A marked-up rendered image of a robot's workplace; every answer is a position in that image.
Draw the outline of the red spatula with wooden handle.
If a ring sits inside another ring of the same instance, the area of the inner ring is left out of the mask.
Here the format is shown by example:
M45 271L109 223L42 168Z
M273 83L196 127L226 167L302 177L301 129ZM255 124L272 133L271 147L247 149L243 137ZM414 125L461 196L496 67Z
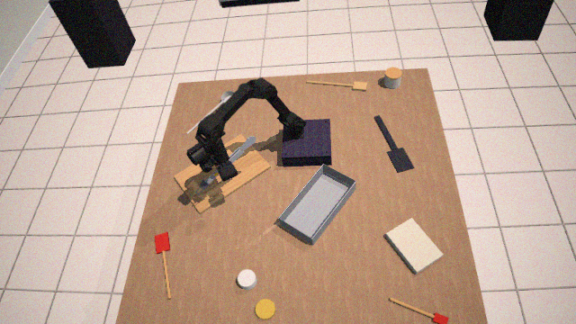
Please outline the red spatula with wooden handle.
M170 250L169 245L169 238L168 233L163 233L158 236L155 236L156 241L156 251L157 254L163 254L163 262L164 262L164 269L165 269L165 277L166 277L166 291L167 291L167 298L171 299L171 292L170 292L170 285L169 285L169 278L168 278L168 271L167 271L167 257L165 251Z

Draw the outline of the yellow round disc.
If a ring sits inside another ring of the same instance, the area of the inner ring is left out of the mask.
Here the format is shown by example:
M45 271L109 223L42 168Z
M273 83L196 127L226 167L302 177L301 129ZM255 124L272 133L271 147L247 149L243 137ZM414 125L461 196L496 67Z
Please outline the yellow round disc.
M269 320L275 315L275 304L270 300L261 300L256 305L256 315L261 320ZM271 317L272 316L272 317Z

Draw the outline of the light wooden board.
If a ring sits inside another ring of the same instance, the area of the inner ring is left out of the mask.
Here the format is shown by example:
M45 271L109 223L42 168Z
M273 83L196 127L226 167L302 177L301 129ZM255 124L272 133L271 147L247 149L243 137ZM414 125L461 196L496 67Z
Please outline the light wooden board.
M230 156L238 147L241 147L246 139L240 134L236 138L224 144L228 156ZM199 165L192 164L185 170L174 175L174 179L183 189L189 200L192 202L196 210L203 214L208 211L213 205L220 202L230 194L236 192L239 188L246 185L256 177L263 174L271 166L266 160L253 148L251 145L244 150L244 153L236 159L232 165L236 168L238 175L223 182L220 175L209 183L207 188L198 190L200 184L217 169L213 165L211 171L208 173L203 172ZM198 191L197 191L198 190ZM197 191L197 193L195 193Z

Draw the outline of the beige flat block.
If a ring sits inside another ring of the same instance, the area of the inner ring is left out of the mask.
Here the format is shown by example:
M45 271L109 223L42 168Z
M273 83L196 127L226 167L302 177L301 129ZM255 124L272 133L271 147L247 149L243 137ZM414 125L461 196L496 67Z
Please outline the beige flat block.
M386 238L415 274L443 257L443 253L412 219L386 233Z

